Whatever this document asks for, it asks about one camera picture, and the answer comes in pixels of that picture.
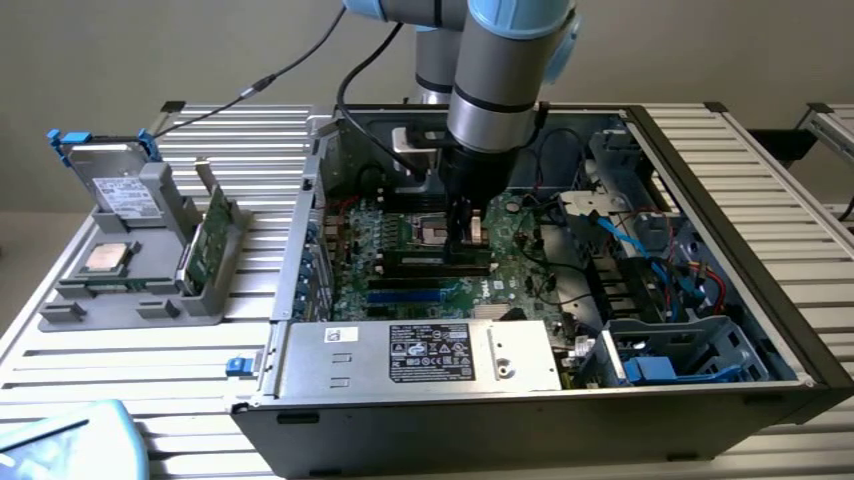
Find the green circuit board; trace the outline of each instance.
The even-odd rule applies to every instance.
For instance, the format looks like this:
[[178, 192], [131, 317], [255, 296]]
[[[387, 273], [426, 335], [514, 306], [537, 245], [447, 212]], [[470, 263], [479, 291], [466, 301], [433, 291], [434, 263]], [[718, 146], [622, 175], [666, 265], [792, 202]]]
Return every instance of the green circuit board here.
[[546, 272], [521, 254], [513, 239], [517, 230], [532, 236], [532, 215], [509, 212], [507, 203], [521, 205], [522, 199], [510, 194], [497, 197], [483, 224], [490, 239], [490, 275], [443, 278], [438, 301], [369, 302], [369, 295], [377, 293], [369, 285], [371, 280], [383, 278], [377, 272], [375, 259], [378, 251], [389, 249], [391, 244], [413, 252], [441, 248], [439, 238], [430, 239], [434, 243], [425, 245], [425, 235], [418, 235], [415, 226], [445, 221], [443, 214], [387, 214], [373, 201], [363, 199], [343, 212], [345, 216], [334, 217], [338, 230], [331, 242], [337, 252], [334, 320], [490, 318], [485, 315], [497, 310], [521, 308], [529, 319], [545, 320], [548, 324], [561, 322], [561, 308], [544, 303], [526, 291], [526, 278], [533, 277], [540, 284]]
[[181, 261], [177, 280], [187, 294], [198, 295], [209, 281], [217, 278], [229, 243], [230, 225], [231, 204], [218, 187], [211, 195], [205, 220], [197, 227], [194, 241], [185, 251], [186, 258]]

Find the warning label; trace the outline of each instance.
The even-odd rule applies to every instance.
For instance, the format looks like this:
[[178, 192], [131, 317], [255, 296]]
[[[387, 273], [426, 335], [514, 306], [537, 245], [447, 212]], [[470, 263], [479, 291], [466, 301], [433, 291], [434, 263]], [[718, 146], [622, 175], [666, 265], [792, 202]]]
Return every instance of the warning label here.
[[469, 325], [391, 325], [389, 376], [395, 383], [475, 379]]

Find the blue clip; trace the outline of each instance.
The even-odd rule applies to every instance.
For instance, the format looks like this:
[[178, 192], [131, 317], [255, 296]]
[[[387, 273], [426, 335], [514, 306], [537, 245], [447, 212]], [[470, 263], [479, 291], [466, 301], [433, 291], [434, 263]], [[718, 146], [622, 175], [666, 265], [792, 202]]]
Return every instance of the blue clip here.
[[254, 361], [251, 358], [235, 357], [229, 360], [226, 364], [226, 376], [227, 377], [251, 377], [253, 376], [253, 365]]
[[149, 152], [149, 160], [153, 162], [162, 162], [163, 157], [161, 156], [161, 149], [158, 148], [158, 142], [155, 141], [155, 137], [149, 133], [149, 130], [145, 128], [141, 129], [137, 134], [137, 138], [139, 139], [146, 151]]
[[48, 132], [47, 137], [51, 140], [51, 147], [56, 151], [56, 154], [63, 161], [63, 165], [71, 167], [71, 160], [68, 160], [68, 156], [66, 155], [66, 152], [63, 152], [63, 141], [59, 139], [62, 134], [63, 132], [60, 132], [59, 129], [55, 128]]
[[92, 140], [92, 134], [90, 132], [68, 132], [63, 137], [64, 145], [83, 145]]
[[626, 378], [633, 385], [673, 385], [685, 383], [729, 383], [738, 380], [742, 367], [732, 365], [720, 372], [677, 375], [668, 357], [636, 357], [624, 362]]
[[689, 292], [692, 294], [692, 296], [694, 298], [697, 298], [698, 300], [702, 300], [704, 298], [706, 298], [706, 294], [704, 293], [702, 290], [700, 290], [697, 287], [694, 287], [694, 283], [692, 282], [692, 279], [688, 277], [681, 277], [680, 278], [680, 286], [682, 286], [682, 289]]

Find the aluminum extrusion table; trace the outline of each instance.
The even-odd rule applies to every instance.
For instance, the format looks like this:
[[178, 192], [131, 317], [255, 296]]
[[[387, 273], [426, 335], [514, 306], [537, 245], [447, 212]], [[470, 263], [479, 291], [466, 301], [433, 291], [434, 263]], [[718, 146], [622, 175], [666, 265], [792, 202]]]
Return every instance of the aluminum extrusion table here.
[[[648, 110], [804, 316], [854, 373], [854, 238], [728, 113], [702, 104]], [[210, 106], [187, 106], [185, 120]], [[102, 398], [119, 398], [149, 445], [154, 478], [277, 478], [226, 414], [223, 395], [254, 379], [225, 364], [259, 349], [306, 159], [310, 107], [237, 107], [166, 137], [161, 149], [186, 195], [205, 204], [197, 156], [255, 211], [226, 321], [213, 327], [42, 333], [35, 311], [92, 234], [83, 224], [0, 340], [0, 433]], [[430, 478], [814, 478], [854, 476], [854, 400], [804, 426], [776, 426], [712, 462], [616, 465]]]

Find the barcode label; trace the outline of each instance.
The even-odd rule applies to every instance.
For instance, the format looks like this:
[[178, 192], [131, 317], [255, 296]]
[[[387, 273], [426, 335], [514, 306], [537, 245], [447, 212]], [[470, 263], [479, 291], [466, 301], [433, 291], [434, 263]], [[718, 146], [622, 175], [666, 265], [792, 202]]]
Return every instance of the barcode label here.
[[149, 189], [137, 177], [94, 178], [102, 196], [123, 220], [161, 216]]

